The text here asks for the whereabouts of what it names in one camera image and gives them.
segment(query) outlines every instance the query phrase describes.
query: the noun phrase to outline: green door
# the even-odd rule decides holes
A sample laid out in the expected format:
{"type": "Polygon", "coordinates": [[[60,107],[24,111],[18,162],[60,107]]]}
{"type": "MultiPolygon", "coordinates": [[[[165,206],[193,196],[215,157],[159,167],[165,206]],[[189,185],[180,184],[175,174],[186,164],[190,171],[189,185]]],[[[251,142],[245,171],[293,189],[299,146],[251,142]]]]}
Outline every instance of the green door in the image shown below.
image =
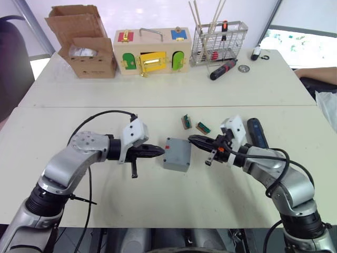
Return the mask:
{"type": "Polygon", "coordinates": [[[136,62],[135,57],[131,53],[123,54],[123,63],[126,70],[135,70],[136,69],[136,62]]]}
{"type": "Polygon", "coordinates": [[[184,53],[181,51],[174,52],[172,58],[172,69],[179,70],[184,66],[184,53]]]}

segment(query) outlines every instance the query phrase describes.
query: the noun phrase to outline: gray plastic box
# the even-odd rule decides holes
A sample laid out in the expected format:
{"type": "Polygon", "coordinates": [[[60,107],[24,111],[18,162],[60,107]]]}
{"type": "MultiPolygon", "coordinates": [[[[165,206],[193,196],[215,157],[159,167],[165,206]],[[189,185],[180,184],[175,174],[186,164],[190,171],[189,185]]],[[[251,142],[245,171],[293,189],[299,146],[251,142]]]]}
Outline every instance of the gray plastic box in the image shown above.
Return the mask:
{"type": "Polygon", "coordinates": [[[186,172],[191,162],[191,144],[189,141],[167,138],[164,169],[186,172]]]}

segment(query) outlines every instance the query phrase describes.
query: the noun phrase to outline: yellow door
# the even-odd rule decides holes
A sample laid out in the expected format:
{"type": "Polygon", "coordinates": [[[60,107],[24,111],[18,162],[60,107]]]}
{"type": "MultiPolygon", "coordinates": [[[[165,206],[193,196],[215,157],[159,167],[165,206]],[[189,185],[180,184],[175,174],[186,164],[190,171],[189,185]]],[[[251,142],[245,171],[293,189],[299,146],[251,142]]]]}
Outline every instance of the yellow door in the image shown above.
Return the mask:
{"type": "Polygon", "coordinates": [[[166,52],[142,53],[140,65],[143,73],[166,68],[166,52]]]}

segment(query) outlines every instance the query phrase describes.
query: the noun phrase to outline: person's arm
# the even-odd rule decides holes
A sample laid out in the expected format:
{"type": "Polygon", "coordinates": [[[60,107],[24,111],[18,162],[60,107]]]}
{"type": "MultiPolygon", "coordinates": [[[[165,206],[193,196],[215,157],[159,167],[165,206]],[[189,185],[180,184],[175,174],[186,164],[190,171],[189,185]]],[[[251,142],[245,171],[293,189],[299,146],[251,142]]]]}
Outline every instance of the person's arm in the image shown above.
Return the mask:
{"type": "Polygon", "coordinates": [[[298,69],[294,71],[298,78],[308,77],[318,81],[337,85],[337,67],[320,67],[317,69],[298,69]]]}

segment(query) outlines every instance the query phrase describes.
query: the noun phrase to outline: white tabletop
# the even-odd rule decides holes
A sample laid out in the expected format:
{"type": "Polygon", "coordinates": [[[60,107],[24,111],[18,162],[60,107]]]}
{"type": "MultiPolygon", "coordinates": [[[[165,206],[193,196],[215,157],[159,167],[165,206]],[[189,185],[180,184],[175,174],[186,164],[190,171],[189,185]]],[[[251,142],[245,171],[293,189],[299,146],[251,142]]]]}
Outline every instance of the white tabletop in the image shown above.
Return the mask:
{"type": "Polygon", "coordinates": [[[252,50],[241,50],[234,69],[216,81],[206,66],[187,73],[116,74],[114,79],[79,79],[54,54],[19,106],[37,107],[173,107],[315,105],[302,83],[276,50],[262,50],[270,60],[251,61],[252,50]],[[247,73],[237,67],[246,64],[247,73]]]}
{"type": "MultiPolygon", "coordinates": [[[[49,159],[65,147],[71,132],[103,108],[17,108],[0,131],[0,223],[9,223],[28,197],[49,159]]],[[[292,160],[312,173],[315,199],[323,221],[337,224],[335,185],[337,135],[315,106],[251,106],[215,108],[125,108],[137,113],[150,132],[148,143],[165,145],[167,137],[186,139],[200,134],[184,130],[181,116],[202,121],[214,138],[221,122],[239,114],[259,118],[270,147],[285,149],[292,160]]],[[[107,114],[83,130],[119,137],[128,124],[125,115],[107,114]]],[[[240,168],[214,162],[192,147],[187,173],[162,168],[163,157],[139,159],[138,179],[131,179],[130,164],[106,161],[92,166],[93,207],[89,227],[242,228],[270,227],[280,219],[264,187],[240,168]]],[[[86,175],[75,194],[88,197],[86,175]]],[[[69,201],[61,226],[84,226],[87,204],[69,201]]]]}

